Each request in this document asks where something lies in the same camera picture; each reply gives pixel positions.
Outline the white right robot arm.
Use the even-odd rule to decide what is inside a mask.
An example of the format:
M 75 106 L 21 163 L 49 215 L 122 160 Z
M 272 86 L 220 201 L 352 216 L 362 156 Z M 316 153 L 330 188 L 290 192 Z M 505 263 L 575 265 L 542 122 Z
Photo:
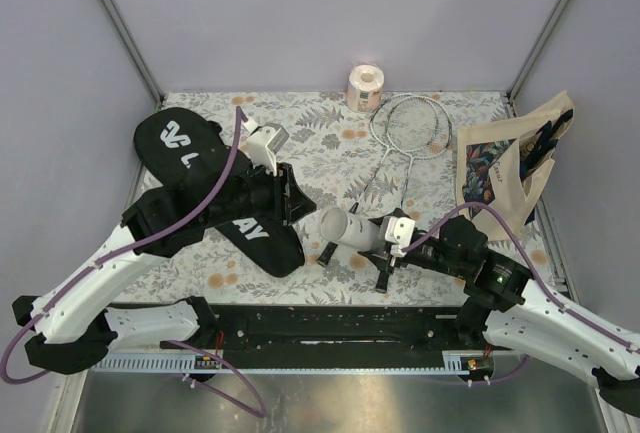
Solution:
M 638 334 L 552 289 L 530 260 L 490 249 L 486 235 L 463 216 L 445 218 L 435 233 L 415 229 L 400 211 L 349 224 L 381 281 L 406 265 L 463 280 L 467 299 L 455 320 L 462 346 L 486 342 L 523 353 L 571 373 L 612 407 L 638 416 Z

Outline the white shuttlecock tube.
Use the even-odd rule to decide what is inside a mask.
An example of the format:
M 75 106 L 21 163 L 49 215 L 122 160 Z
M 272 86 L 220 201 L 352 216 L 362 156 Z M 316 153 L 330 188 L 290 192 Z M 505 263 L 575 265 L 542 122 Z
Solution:
M 374 251 L 384 246 L 378 225 L 337 206 L 329 206 L 320 213 L 319 228 L 324 240 L 357 251 Z

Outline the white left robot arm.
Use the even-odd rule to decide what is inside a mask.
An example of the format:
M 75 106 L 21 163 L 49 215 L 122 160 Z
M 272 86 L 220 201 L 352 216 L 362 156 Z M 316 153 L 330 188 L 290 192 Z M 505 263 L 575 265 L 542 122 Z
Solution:
M 316 210 L 298 186 L 293 168 L 275 172 L 251 168 L 237 176 L 228 170 L 199 181 L 144 193 L 124 214 L 102 247 L 50 293 L 21 296 L 13 304 L 30 365 L 42 373 L 82 372 L 117 349 L 157 346 L 172 340 L 196 348 L 212 344 L 217 320 L 202 297 L 165 307 L 126 311 L 114 299 L 138 277 L 203 240 L 205 232 L 249 219 L 271 220 L 285 230 L 275 252 L 300 244 L 292 224 Z

